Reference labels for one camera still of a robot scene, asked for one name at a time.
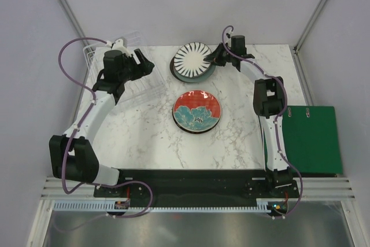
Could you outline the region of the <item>white black radial plate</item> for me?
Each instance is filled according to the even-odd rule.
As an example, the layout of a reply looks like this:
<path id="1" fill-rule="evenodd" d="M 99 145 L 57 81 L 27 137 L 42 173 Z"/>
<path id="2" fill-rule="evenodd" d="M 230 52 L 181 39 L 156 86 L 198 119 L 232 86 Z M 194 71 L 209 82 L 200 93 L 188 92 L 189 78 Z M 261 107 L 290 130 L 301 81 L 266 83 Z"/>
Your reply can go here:
<path id="1" fill-rule="evenodd" d="M 211 53 L 208 45 L 191 42 L 182 46 L 173 58 L 174 71 L 186 78 L 196 78 L 210 69 L 210 62 L 204 61 Z"/>

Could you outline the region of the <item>teal green plate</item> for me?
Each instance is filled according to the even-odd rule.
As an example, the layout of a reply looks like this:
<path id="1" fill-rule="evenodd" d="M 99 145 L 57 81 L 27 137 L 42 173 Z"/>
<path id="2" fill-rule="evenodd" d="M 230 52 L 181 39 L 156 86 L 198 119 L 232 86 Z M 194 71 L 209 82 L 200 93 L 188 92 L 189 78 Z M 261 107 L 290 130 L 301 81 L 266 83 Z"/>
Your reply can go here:
<path id="1" fill-rule="evenodd" d="M 183 77 L 183 76 L 180 76 L 178 75 L 176 72 L 175 72 L 175 67 L 174 68 L 174 73 L 175 73 L 175 78 L 181 82 L 184 82 L 184 83 L 200 83 L 200 82 L 204 82 L 206 79 L 208 79 L 209 77 L 212 76 L 212 74 L 214 73 L 216 67 L 214 65 L 211 65 L 210 69 L 207 70 L 203 75 L 201 76 L 197 76 L 197 77 L 194 77 L 194 78 L 187 78 L 187 77 Z"/>

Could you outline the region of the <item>red plate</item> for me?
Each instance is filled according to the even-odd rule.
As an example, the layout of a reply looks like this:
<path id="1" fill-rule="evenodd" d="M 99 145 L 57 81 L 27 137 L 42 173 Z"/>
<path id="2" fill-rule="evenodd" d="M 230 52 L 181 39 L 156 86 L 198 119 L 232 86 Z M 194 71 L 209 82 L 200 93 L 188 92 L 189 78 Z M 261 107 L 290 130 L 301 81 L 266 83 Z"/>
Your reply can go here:
<path id="1" fill-rule="evenodd" d="M 187 118 L 192 121 L 194 117 L 211 116 L 221 118 L 222 109 L 218 99 L 204 90 L 186 91 L 175 101 L 172 116 Z"/>

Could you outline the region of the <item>black striped rim plate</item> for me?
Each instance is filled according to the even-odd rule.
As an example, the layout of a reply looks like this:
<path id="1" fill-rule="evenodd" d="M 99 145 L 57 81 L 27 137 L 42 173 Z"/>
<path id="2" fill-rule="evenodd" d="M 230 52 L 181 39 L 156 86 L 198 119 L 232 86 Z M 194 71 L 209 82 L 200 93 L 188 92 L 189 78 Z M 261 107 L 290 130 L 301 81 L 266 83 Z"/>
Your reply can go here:
<path id="1" fill-rule="evenodd" d="M 173 116 L 175 124 L 183 131 L 190 134 L 203 134 L 215 128 L 218 125 L 220 118 L 211 116 L 194 117 L 192 121 L 187 118 L 177 118 Z"/>

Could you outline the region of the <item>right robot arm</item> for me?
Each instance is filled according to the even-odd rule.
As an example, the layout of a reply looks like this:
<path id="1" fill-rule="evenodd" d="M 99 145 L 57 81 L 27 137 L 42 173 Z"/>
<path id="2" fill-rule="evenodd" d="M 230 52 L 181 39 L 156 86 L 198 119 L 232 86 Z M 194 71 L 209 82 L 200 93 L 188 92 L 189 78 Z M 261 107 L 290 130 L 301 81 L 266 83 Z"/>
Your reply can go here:
<path id="1" fill-rule="evenodd" d="M 254 83 L 253 109 L 258 116 L 265 148 L 266 193 L 280 196 L 294 184 L 292 166 L 285 151 L 283 139 L 283 113 L 287 109 L 287 93 L 283 79 L 268 74 L 247 53 L 245 37 L 229 32 L 217 48 L 204 58 L 212 65 L 223 67 L 231 63 L 236 70 Z"/>

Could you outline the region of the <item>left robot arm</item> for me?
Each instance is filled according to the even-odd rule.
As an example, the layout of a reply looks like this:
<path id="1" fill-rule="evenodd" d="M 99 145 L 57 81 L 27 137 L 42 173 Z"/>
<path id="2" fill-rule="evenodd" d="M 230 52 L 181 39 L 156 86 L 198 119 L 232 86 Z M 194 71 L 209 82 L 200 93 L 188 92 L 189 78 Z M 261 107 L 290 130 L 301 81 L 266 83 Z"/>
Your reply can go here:
<path id="1" fill-rule="evenodd" d="M 115 197 L 125 194 L 127 183 L 119 178 L 120 171 L 99 162 L 92 142 L 107 115 L 118 104 L 125 84 L 151 74 L 153 69 L 154 64 L 140 49 L 135 49 L 132 55 L 121 50 L 105 52 L 103 69 L 90 89 L 90 104 L 62 135 L 54 135 L 49 140 L 54 177 L 107 185 L 107 191 Z"/>

